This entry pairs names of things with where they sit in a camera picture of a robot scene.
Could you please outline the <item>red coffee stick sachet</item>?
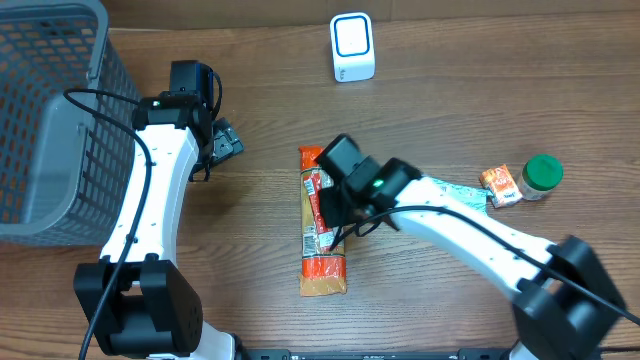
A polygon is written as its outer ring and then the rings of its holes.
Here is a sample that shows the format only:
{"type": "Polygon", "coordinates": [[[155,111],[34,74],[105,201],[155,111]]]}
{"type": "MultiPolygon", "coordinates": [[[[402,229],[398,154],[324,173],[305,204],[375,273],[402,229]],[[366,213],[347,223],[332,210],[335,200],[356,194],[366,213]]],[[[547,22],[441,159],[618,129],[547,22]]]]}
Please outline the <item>red coffee stick sachet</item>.
{"type": "Polygon", "coordinates": [[[321,215],[319,191],[332,181],[321,171],[312,169],[302,174],[301,214],[303,256],[312,257],[329,253],[335,230],[321,215]]]}

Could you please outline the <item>long orange spaghetti packet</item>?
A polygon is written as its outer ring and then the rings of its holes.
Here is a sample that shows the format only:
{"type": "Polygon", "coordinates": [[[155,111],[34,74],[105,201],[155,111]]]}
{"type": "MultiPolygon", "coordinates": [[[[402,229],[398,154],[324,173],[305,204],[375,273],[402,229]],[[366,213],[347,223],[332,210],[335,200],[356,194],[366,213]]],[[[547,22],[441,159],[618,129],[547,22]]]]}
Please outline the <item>long orange spaghetti packet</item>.
{"type": "MultiPolygon", "coordinates": [[[[331,181],[333,180],[319,167],[315,158],[323,151],[318,145],[303,145],[298,148],[300,153],[300,184],[302,186],[302,174],[312,169],[321,170],[331,181]]],[[[334,250],[329,248],[329,253],[312,257],[303,256],[299,275],[300,295],[302,297],[316,297],[333,294],[347,293],[346,280],[346,256],[344,247],[339,245],[334,250]]]]}

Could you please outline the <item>teal snack packet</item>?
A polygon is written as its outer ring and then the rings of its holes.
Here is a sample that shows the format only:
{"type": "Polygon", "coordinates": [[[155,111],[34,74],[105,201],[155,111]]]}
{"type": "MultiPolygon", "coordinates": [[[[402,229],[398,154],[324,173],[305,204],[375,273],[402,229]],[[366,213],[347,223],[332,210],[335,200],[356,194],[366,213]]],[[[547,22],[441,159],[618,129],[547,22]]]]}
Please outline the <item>teal snack packet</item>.
{"type": "Polygon", "coordinates": [[[484,215],[487,214],[488,190],[452,184],[437,178],[432,178],[432,181],[443,193],[484,215]]]}

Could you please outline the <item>small orange white box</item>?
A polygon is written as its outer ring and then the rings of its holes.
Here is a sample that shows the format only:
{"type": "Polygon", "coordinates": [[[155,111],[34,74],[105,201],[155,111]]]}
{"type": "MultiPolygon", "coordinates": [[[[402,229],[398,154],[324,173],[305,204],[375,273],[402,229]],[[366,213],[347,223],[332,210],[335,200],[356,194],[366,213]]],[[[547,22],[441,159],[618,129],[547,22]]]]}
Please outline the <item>small orange white box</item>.
{"type": "Polygon", "coordinates": [[[479,180],[491,192],[495,208],[515,205],[522,199],[522,193],[505,164],[482,172],[479,180]]]}

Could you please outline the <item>green capped bottle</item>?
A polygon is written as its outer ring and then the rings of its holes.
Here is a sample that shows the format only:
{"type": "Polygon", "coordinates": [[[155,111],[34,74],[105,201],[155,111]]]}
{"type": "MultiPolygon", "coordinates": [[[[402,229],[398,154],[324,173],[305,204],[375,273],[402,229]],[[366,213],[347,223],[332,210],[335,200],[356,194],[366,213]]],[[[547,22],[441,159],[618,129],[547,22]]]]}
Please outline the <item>green capped bottle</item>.
{"type": "Polygon", "coordinates": [[[537,201],[551,193],[563,176],[564,168],[557,158],[538,154],[525,163],[516,184],[525,200],[537,201]]]}

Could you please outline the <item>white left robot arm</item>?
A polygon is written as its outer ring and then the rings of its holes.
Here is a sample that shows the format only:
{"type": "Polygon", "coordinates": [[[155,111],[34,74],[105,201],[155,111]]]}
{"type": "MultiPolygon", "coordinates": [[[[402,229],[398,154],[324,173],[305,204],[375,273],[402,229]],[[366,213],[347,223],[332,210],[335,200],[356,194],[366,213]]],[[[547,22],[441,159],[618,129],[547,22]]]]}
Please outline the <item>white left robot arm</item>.
{"type": "Polygon", "coordinates": [[[123,131],[135,143],[118,220],[96,263],[76,268],[73,287],[91,341],[110,356],[132,359],[243,359],[238,336],[204,319],[200,297],[176,265],[185,189],[198,172],[244,149],[220,117],[219,75],[195,61],[171,65],[168,90],[134,101],[123,131]]]}

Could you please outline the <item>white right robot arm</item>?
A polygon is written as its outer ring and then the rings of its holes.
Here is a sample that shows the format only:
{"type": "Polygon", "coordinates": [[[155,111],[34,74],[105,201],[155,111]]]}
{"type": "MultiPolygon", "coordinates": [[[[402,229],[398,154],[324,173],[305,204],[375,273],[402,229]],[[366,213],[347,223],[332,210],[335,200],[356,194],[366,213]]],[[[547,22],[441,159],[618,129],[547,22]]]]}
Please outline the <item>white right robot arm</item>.
{"type": "Polygon", "coordinates": [[[518,338],[508,349],[461,349],[460,359],[597,359],[620,318],[637,322],[594,250],[515,230],[445,194],[398,158],[379,164],[347,134],[315,158],[332,179],[319,192],[334,242],[386,223],[424,239],[484,276],[510,301],[518,338]]]}

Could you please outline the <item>white barcode scanner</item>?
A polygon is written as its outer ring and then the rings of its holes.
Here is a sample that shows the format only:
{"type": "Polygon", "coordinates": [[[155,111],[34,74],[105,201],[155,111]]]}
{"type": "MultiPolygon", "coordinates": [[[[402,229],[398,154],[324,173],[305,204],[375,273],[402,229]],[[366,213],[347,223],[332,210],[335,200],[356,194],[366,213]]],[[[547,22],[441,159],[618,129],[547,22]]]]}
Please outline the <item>white barcode scanner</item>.
{"type": "Polygon", "coordinates": [[[329,33],[335,80],[371,79],[376,70],[371,18],[364,12],[338,14],[330,21],[329,33]]]}

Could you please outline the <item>grey plastic mesh basket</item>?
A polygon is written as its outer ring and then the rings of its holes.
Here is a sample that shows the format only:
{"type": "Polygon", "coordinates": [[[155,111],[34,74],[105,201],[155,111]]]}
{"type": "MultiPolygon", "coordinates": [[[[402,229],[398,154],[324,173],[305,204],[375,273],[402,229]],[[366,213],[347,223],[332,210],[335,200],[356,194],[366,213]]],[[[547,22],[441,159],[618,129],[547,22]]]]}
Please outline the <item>grey plastic mesh basket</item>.
{"type": "Polygon", "coordinates": [[[136,85],[99,1],[1,4],[1,238],[103,245],[134,161],[134,140],[87,113],[131,123],[136,85]]]}

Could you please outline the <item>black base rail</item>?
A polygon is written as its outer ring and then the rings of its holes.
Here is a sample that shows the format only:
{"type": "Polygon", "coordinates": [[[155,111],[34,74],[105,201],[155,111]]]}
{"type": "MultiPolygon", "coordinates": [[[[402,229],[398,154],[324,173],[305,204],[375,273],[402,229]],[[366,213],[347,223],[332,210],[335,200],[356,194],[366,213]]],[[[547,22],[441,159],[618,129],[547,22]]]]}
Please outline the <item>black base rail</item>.
{"type": "Polygon", "coordinates": [[[503,360],[505,348],[463,348],[440,352],[291,352],[286,349],[249,349],[238,360],[503,360]]]}

